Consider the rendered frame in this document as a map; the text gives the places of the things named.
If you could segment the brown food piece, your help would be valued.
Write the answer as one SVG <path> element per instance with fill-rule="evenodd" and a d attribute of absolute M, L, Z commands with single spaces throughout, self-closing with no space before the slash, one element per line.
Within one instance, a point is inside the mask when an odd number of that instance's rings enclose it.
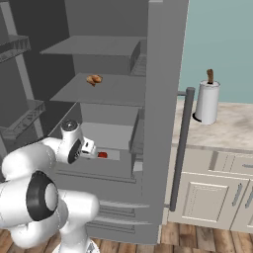
<path fill-rule="evenodd" d="M 86 78 L 87 82 L 90 83 L 92 86 L 95 86 L 97 83 L 101 83 L 103 80 L 103 77 L 100 75 L 89 75 Z"/>

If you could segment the cream cupboard drawer front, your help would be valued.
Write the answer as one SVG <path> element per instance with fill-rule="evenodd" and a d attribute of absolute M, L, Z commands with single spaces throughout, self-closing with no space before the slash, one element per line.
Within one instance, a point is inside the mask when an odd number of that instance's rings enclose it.
<path fill-rule="evenodd" d="M 253 164 L 253 154 L 214 151 L 210 170 L 253 176 L 253 168 L 245 168 L 242 164 Z"/>

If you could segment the cream cupboard door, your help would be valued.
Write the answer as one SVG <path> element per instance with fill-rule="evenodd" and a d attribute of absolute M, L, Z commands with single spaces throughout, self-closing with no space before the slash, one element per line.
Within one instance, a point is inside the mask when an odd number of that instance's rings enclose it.
<path fill-rule="evenodd" d="M 232 206 L 238 184 L 243 188 Z M 183 172 L 177 205 L 168 220 L 197 226 L 229 229 L 249 180 L 243 178 Z"/>
<path fill-rule="evenodd" d="M 245 203 L 247 202 L 248 196 L 252 190 L 253 186 L 249 186 L 242 201 L 236 216 L 234 218 L 233 224 L 231 226 L 232 231 L 239 231 L 245 233 L 253 234 L 253 200 L 248 209 L 245 208 Z"/>

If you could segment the grey fridge shelf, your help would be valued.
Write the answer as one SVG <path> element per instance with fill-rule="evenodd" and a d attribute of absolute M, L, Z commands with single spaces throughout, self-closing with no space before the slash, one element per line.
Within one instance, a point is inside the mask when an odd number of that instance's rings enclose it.
<path fill-rule="evenodd" d="M 143 106 L 145 78 L 139 76 L 108 75 L 92 86 L 87 73 L 78 73 L 51 99 L 60 102 L 82 102 L 108 105 Z"/>
<path fill-rule="evenodd" d="M 42 54 L 131 56 L 142 37 L 72 36 L 42 51 Z"/>

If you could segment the white paper towel roll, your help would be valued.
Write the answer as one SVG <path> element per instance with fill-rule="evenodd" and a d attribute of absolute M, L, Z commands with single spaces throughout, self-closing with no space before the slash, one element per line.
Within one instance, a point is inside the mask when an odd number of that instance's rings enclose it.
<path fill-rule="evenodd" d="M 203 125 L 212 125 L 216 121 L 219 87 L 218 82 L 209 84 L 204 80 L 200 83 L 195 118 Z"/>

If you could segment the grey door rack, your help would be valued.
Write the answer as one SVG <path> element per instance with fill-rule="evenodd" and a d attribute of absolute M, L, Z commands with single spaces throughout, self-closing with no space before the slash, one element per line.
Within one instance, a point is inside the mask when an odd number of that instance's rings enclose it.
<path fill-rule="evenodd" d="M 17 139 L 44 111 L 44 101 L 28 100 L 29 109 L 9 127 L 0 126 L 0 133 L 4 139 Z"/>
<path fill-rule="evenodd" d="M 9 40 L 0 44 L 0 63 L 16 57 L 31 49 L 27 36 L 10 35 Z"/>
<path fill-rule="evenodd" d="M 131 59 L 131 76 L 142 76 L 146 75 L 146 61 L 147 61 L 147 43 L 146 40 L 140 40 L 135 47 Z"/>
<path fill-rule="evenodd" d="M 129 151 L 137 155 L 143 154 L 144 147 L 144 108 L 138 110 L 129 141 Z"/>

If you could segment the grey fridge body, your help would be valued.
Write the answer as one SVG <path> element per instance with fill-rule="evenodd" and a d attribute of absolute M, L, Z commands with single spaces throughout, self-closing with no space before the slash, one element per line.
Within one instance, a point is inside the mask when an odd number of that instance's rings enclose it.
<path fill-rule="evenodd" d="M 28 36 L 32 46 L 25 55 L 25 63 L 34 95 L 45 103 L 41 117 L 43 132 L 59 136 L 61 122 L 73 119 L 98 148 L 129 151 L 135 119 L 144 105 L 60 102 L 51 98 L 78 73 L 131 76 L 131 56 L 42 54 L 42 51 L 72 36 L 144 40 L 148 0 L 10 0 L 10 6 L 17 31 Z M 144 223 L 139 217 L 147 207 L 141 196 L 143 154 L 135 155 L 132 183 L 54 171 L 59 188 L 90 192 L 100 199 L 100 215 L 88 225 L 92 236 L 132 243 L 134 228 Z"/>

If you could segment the grey fridge door with racks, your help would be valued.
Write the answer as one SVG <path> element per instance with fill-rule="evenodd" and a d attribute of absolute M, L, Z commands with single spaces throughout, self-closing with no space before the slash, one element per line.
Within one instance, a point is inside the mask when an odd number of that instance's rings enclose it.
<path fill-rule="evenodd" d="M 17 33 L 9 0 L 0 0 L 0 44 Z M 0 127 L 9 127 L 28 109 L 28 100 L 35 100 L 23 54 L 0 63 Z M 42 137 L 42 124 L 38 117 L 17 139 L 4 139 L 0 133 L 0 182 L 3 158 L 11 151 Z"/>

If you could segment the grey fridge drawer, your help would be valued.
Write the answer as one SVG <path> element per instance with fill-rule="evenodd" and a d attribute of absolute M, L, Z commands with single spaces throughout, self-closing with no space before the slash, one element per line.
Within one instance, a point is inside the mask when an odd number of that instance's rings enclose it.
<path fill-rule="evenodd" d="M 58 174 L 76 176 L 91 176 L 99 179 L 111 179 L 114 181 L 134 182 L 132 175 L 136 155 L 126 149 L 99 148 L 99 152 L 107 152 L 108 158 L 100 158 L 98 155 L 91 158 L 82 153 L 72 164 L 59 162 L 55 171 Z"/>

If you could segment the brown paper towel holder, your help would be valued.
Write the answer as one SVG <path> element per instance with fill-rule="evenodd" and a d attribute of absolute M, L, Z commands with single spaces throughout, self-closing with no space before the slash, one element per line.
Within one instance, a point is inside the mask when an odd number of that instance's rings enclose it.
<path fill-rule="evenodd" d="M 201 122 L 201 109 L 202 109 L 202 103 L 203 103 L 203 91 L 204 91 L 204 87 L 206 84 L 213 84 L 213 70 L 212 69 L 208 69 L 207 70 L 207 75 L 208 75 L 208 81 L 202 81 L 200 83 L 200 89 L 199 89 L 199 95 L 198 95 L 198 101 L 197 101 L 197 106 L 196 106 L 196 111 L 193 113 L 193 118 L 198 121 Z"/>

